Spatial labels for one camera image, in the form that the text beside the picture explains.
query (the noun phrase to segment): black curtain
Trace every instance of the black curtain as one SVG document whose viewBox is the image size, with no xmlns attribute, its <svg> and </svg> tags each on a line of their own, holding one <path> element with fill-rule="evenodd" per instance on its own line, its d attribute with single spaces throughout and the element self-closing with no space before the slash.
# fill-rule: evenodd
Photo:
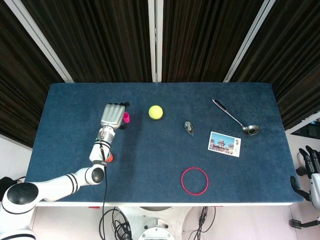
<svg viewBox="0 0 320 240">
<path fill-rule="evenodd" d="M 277 0 L 231 82 L 271 83 L 286 129 L 320 110 L 320 1 Z"/>
<path fill-rule="evenodd" d="M 0 134 L 33 146 L 48 89 L 62 79 L 0 1 Z"/>
<path fill-rule="evenodd" d="M 75 82 L 152 82 L 148 0 L 22 0 Z"/>
<path fill-rule="evenodd" d="M 222 82 L 263 0 L 165 0 L 163 82 Z"/>
</svg>

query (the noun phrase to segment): picture of building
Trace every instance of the picture of building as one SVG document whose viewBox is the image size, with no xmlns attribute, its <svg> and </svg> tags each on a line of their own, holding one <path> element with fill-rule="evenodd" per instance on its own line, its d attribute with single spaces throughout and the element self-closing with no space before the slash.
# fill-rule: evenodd
<svg viewBox="0 0 320 240">
<path fill-rule="evenodd" d="M 234 150 L 234 138 L 212 133 L 209 149 L 232 155 Z"/>
</svg>

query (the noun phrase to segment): small metal object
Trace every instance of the small metal object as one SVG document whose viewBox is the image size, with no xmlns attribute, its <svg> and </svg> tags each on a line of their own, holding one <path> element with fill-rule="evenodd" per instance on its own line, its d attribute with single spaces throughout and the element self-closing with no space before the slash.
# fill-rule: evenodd
<svg viewBox="0 0 320 240">
<path fill-rule="evenodd" d="M 190 134 L 192 137 L 195 134 L 194 126 L 190 121 L 185 121 L 184 122 L 184 129 L 187 131 L 188 134 Z"/>
<path fill-rule="evenodd" d="M 106 126 L 103 126 L 103 127 L 102 127 L 102 130 L 101 130 L 101 132 L 100 132 L 100 142 L 101 142 L 101 139 L 104 139 L 104 138 L 105 138 L 105 136 L 104 136 L 105 128 L 106 128 Z"/>
<path fill-rule="evenodd" d="M 214 102 L 222 111 L 224 111 L 226 114 L 228 114 L 233 120 L 235 120 L 241 127 L 243 130 L 243 133 L 247 136 L 251 136 L 251 135 L 255 135 L 260 131 L 259 126 L 257 125 L 250 125 L 250 126 L 243 126 L 243 124 L 241 122 L 239 122 L 237 119 L 235 119 L 230 112 L 228 112 L 228 110 L 220 103 L 218 102 L 216 99 L 212 98 L 212 102 Z"/>
</svg>

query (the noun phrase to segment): orange object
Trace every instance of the orange object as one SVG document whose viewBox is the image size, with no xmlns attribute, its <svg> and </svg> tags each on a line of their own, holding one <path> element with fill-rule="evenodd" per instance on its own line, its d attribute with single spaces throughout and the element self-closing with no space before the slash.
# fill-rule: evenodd
<svg viewBox="0 0 320 240">
<path fill-rule="evenodd" d="M 109 152 L 110 154 L 108 155 L 108 157 L 106 158 L 106 162 L 107 163 L 111 163 L 112 162 L 112 160 L 114 159 L 114 156 L 112 155 L 112 153 L 111 152 Z"/>
</svg>

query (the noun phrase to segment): pink cup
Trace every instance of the pink cup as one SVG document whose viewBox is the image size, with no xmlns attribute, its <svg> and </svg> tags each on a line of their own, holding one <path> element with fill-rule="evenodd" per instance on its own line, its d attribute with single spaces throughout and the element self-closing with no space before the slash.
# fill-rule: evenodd
<svg viewBox="0 0 320 240">
<path fill-rule="evenodd" d="M 123 114 L 123 121 L 125 124 L 128 124 L 130 122 L 130 116 L 129 116 L 129 113 L 125 112 Z"/>
</svg>

